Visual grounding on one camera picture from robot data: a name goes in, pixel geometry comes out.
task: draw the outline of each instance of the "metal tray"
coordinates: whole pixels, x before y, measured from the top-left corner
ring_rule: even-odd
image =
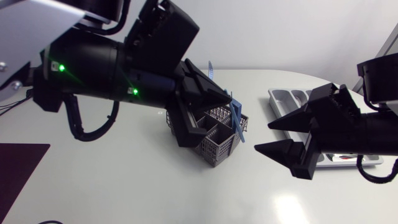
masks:
[[[312,90],[306,89],[271,88],[268,90],[270,96],[269,103],[277,118],[280,118],[304,105],[308,101],[311,91]],[[284,131],[284,133],[287,138],[293,139],[294,141],[305,142],[308,138],[308,133],[298,133],[294,131]],[[381,156],[364,156],[364,159],[364,166],[379,165],[384,162]],[[355,165],[356,159],[352,161],[332,161],[326,154],[321,154],[317,163],[317,167],[344,167]]]

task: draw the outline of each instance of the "black mat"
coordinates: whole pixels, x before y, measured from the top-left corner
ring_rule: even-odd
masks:
[[[0,144],[0,223],[49,147],[49,144]]]

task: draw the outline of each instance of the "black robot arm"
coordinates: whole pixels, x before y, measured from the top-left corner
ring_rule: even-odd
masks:
[[[123,43],[70,29],[44,50],[43,66],[34,75],[34,101],[53,112],[65,102],[72,134],[81,141],[95,140],[111,127],[119,101],[165,108],[178,145],[195,147],[206,130],[196,127],[193,113],[231,101],[189,59],[181,61],[198,31],[169,0],[148,0]],[[115,101],[108,122],[84,133],[73,94]]]
[[[398,173],[398,162],[387,177],[374,177],[365,173],[362,160],[363,155],[398,156],[398,116],[388,106],[398,99],[397,62],[395,54],[358,65],[364,78],[364,100],[377,112],[361,113],[345,85],[337,88],[330,83],[314,89],[301,108],[268,124],[272,129],[309,133],[307,142],[288,139],[255,149],[302,179],[312,179],[321,153],[357,154],[357,167],[367,180],[391,181]]]

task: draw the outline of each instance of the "white table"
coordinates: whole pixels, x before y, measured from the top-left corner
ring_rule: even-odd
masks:
[[[0,117],[0,142],[51,144],[4,223],[396,222],[398,180],[372,184],[356,168],[296,179],[253,148],[284,138],[267,127],[275,119],[269,88],[315,88],[327,81],[276,70],[216,70],[214,80],[233,91],[249,117],[246,143],[216,168],[177,146],[162,109],[121,103],[114,126],[94,142],[74,140],[64,106],[48,113],[30,100]],[[359,95],[353,98],[371,111]],[[110,114],[111,101],[79,101],[86,131]],[[368,172],[389,174],[394,158],[384,160]]]

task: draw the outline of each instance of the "cable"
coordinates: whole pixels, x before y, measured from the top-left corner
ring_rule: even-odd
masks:
[[[126,20],[127,20],[127,15],[129,14],[129,8],[130,8],[130,2],[131,0],[124,0],[123,2],[123,8],[122,8],[122,15],[120,17],[120,21],[118,24],[110,29],[104,30],[104,29],[98,29],[98,28],[93,28],[93,27],[88,27],[83,24],[76,24],[75,26],[81,30],[85,30],[88,32],[92,32],[94,34],[99,34],[99,35],[113,35],[117,32],[119,32],[125,25]]]
[[[389,110],[388,108],[381,108],[381,107],[374,106],[373,104],[371,104],[370,101],[368,101],[368,95],[366,93],[365,79],[363,79],[362,89],[363,89],[363,100],[365,101],[366,106],[368,106],[371,109],[378,111],[378,112]]]
[[[39,224],[62,224],[62,222],[55,221],[55,220],[50,220],[50,221],[41,222]]]
[[[8,106],[8,107],[1,108],[1,109],[0,109],[0,111],[1,111],[1,110],[5,110],[5,111],[3,111],[2,113],[0,113],[0,116],[2,116],[3,114],[7,113],[7,112],[10,111],[11,109],[13,109],[13,108],[15,108],[15,107],[21,105],[22,103],[24,103],[25,101],[27,101],[27,100],[29,100],[29,99],[31,99],[31,98],[32,98],[32,89],[26,90],[26,98],[23,99],[23,100],[20,100],[20,101],[17,101],[17,102],[13,102],[13,103],[9,104],[9,105],[12,105],[12,106],[4,105],[4,106]]]
[[[84,142],[94,141],[96,139],[99,139],[107,131],[109,131],[109,129],[112,127],[113,123],[115,122],[119,111],[119,102],[114,101],[112,113],[110,116],[108,116],[107,122],[105,122],[104,125],[102,125],[97,130],[90,133],[85,133],[81,123],[77,97],[75,97],[73,94],[64,94],[63,102],[65,103],[65,107],[67,109],[68,123],[71,133],[73,134],[75,139]]]
[[[17,101],[17,102],[13,102],[13,103],[10,103],[10,104],[8,104],[8,105],[3,105],[3,106],[0,106],[0,107],[9,107],[9,105],[13,105],[14,103],[18,103],[18,102],[21,102],[22,100],[20,100],[20,101]]]
[[[359,173],[368,181],[375,183],[375,184],[385,184],[394,179],[394,177],[398,174],[398,159],[396,159],[396,162],[392,166],[392,171],[391,174],[389,174],[387,177],[376,177],[371,174],[368,174],[363,170],[362,167],[362,160],[363,160],[363,155],[358,155],[356,158],[356,167],[359,170]]]

